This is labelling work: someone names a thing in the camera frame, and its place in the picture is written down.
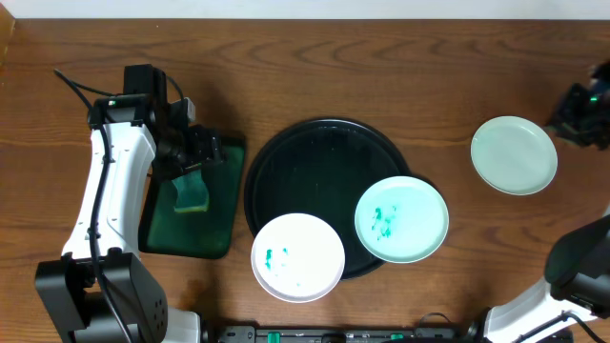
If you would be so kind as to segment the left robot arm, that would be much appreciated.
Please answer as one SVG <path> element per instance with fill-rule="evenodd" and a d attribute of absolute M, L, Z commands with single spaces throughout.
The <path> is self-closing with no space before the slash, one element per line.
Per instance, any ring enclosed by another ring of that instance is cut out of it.
<path fill-rule="evenodd" d="M 34 285 L 65 342 L 201 342 L 198 313 L 169 306 L 143 265 L 138 230 L 145 185 L 170 182 L 178 213 L 204 211 L 204 168 L 224 163 L 218 133 L 198 125 L 188 97 L 149 64 L 124 70 L 120 93 L 88 102 L 91 167 L 80 212 L 59 258 L 41 262 Z"/>

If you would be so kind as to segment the green yellow sponge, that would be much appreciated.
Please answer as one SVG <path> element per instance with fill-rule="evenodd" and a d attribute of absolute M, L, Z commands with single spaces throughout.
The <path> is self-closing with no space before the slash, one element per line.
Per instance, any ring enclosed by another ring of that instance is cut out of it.
<path fill-rule="evenodd" d="M 177 193 L 174 204 L 175 212 L 206 212 L 208 210 L 210 194 L 201 171 L 192 171 L 179 176 L 172 183 Z"/>

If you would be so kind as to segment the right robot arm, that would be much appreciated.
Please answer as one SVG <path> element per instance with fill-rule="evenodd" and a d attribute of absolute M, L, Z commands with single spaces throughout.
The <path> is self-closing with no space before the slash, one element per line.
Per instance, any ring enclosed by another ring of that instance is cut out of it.
<path fill-rule="evenodd" d="M 558 138 L 581 148 L 609 148 L 609 63 L 595 66 L 590 84 L 573 84 L 547 122 Z M 551 249 L 543 277 L 510 302 L 486 310 L 465 342 L 549 341 L 578 324 L 609 317 L 609 215 L 562 236 Z"/>

